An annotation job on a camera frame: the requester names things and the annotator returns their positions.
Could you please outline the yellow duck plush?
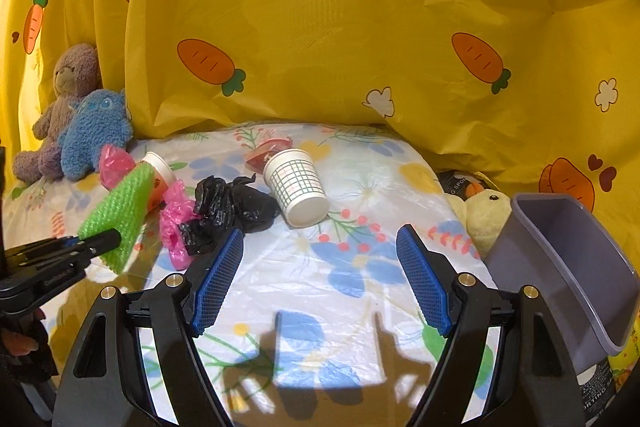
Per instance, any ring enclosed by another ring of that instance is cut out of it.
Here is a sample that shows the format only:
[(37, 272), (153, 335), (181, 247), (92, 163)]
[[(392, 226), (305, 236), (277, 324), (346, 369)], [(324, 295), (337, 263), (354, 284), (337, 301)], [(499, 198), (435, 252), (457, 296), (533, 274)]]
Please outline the yellow duck plush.
[(445, 197), (480, 257), (485, 259), (510, 217), (511, 199), (489, 188), (465, 200), (454, 194)]

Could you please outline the white green-grid paper cup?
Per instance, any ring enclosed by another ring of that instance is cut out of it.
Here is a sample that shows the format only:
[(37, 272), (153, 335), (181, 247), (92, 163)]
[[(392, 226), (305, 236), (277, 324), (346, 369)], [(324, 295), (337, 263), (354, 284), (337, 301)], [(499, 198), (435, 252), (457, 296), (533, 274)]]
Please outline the white green-grid paper cup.
[(264, 179), (291, 227), (312, 227), (328, 215), (328, 196), (306, 150), (288, 148), (271, 157)]

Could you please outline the purple teddy bear plush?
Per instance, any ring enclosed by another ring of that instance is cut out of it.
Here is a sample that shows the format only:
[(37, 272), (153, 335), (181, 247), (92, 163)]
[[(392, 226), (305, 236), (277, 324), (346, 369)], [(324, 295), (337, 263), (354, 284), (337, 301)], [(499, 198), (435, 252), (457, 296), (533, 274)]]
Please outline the purple teddy bear plush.
[(96, 48), (79, 43), (65, 51), (55, 65), (53, 87), (55, 101), (32, 126), (35, 138), (42, 141), (40, 147), (14, 157), (13, 174), (26, 184), (41, 178), (52, 181), (62, 178), (58, 138), (72, 121), (74, 107), (102, 87)]

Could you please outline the yellow carrot print curtain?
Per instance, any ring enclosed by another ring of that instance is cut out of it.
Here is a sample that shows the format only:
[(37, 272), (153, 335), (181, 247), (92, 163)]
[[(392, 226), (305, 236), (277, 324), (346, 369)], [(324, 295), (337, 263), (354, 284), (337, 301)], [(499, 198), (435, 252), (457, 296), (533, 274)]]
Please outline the yellow carrot print curtain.
[(94, 44), (137, 132), (387, 124), (435, 166), (639, 224), (639, 0), (1, 0), (1, 139), (35, 145), (53, 66)]

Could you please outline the red snack wrapper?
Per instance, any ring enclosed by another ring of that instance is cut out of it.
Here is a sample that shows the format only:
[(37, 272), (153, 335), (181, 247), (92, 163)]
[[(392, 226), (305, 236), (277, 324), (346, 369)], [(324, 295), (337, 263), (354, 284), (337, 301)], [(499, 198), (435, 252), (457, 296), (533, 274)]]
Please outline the red snack wrapper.
[(245, 165), (254, 172), (263, 173), (267, 162), (273, 156), (292, 147), (293, 141), (288, 136), (286, 138), (268, 139), (260, 143), (254, 150), (250, 150), (245, 154)]

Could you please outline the orange fruit print paper cup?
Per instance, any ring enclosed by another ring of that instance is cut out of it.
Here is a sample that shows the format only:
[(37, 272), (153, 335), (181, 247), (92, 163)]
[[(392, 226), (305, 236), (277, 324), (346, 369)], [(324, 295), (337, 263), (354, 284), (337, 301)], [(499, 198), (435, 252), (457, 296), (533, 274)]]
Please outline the orange fruit print paper cup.
[(152, 191), (146, 206), (146, 212), (150, 213), (163, 202), (164, 194), (176, 182), (177, 178), (167, 162), (157, 153), (146, 153), (142, 158), (142, 162), (149, 164), (154, 171)]

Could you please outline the blue fuzzy monster plush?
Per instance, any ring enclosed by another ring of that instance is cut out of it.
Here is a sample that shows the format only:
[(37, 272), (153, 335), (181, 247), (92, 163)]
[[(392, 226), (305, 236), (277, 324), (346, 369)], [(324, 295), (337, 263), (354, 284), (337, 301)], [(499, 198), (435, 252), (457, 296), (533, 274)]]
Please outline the blue fuzzy monster plush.
[(61, 169), (70, 181), (99, 171), (104, 145), (124, 148), (134, 137), (124, 91), (98, 89), (74, 106), (74, 115), (58, 137)]

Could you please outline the floral plastic-covered bed sheet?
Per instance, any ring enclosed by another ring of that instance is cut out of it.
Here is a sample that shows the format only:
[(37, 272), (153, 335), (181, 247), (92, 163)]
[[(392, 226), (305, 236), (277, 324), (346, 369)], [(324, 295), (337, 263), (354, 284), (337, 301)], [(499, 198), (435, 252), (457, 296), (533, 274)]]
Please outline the floral plastic-covered bed sheet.
[(398, 136), (371, 128), (254, 124), (141, 141), (186, 194), (208, 176), (245, 176), (246, 155), (288, 138), (316, 165), (326, 219), (283, 219), (247, 235), (213, 327), (195, 341), (216, 394), (240, 426), (402, 426), (444, 340), (428, 326), (397, 260), (412, 225), (460, 272), (490, 275), (435, 173)]

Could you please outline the grey plastic trash bin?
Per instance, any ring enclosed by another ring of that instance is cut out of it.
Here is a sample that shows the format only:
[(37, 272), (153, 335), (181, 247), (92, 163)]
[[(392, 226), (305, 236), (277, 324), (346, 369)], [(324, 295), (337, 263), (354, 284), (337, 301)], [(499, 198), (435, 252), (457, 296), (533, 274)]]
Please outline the grey plastic trash bin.
[(504, 291), (537, 287), (576, 373), (625, 347), (639, 306), (638, 273), (574, 197), (515, 195), (485, 265)]

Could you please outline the yellow tissue box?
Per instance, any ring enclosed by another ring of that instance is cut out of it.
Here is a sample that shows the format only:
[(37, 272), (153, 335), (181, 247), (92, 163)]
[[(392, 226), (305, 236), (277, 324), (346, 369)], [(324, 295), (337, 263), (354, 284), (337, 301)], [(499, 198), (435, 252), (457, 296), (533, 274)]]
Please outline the yellow tissue box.
[(614, 357), (608, 357), (608, 364), (611, 367), (614, 385), (617, 391), (623, 388), (626, 380), (630, 377), (634, 366), (639, 361), (639, 327), (640, 320), (636, 317), (623, 350)]

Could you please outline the crumpled pink plastic bag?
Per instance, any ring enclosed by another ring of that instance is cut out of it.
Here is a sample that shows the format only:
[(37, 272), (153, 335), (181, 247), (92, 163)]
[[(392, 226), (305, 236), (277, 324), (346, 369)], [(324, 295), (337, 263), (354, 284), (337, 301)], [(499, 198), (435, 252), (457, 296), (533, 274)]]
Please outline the crumpled pink plastic bag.
[(180, 225), (196, 218), (195, 200), (186, 195), (186, 186), (177, 180), (163, 195), (164, 207), (160, 210), (160, 240), (168, 250), (172, 266), (180, 271), (192, 262), (183, 243)]

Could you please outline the black crumpled plastic bag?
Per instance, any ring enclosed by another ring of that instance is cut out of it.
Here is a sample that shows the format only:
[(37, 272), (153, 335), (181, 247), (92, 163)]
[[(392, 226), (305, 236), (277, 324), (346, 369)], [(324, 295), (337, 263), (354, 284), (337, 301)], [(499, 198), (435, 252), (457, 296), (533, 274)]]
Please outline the black crumpled plastic bag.
[(253, 176), (237, 176), (228, 182), (208, 176), (195, 187), (195, 217), (181, 223), (179, 230), (191, 257), (206, 255), (216, 249), (224, 236), (238, 229), (242, 233), (269, 229), (281, 209), (273, 196), (253, 186)]

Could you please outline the green bubble wrap piece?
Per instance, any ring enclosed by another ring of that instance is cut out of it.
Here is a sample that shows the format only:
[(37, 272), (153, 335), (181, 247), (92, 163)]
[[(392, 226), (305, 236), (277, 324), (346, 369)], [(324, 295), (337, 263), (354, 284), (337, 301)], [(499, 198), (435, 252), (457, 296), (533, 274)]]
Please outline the green bubble wrap piece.
[(140, 162), (104, 197), (78, 230), (80, 239), (88, 239), (114, 229), (120, 234), (117, 247), (107, 248), (101, 259), (115, 274), (124, 271), (140, 234), (154, 182), (154, 170)]

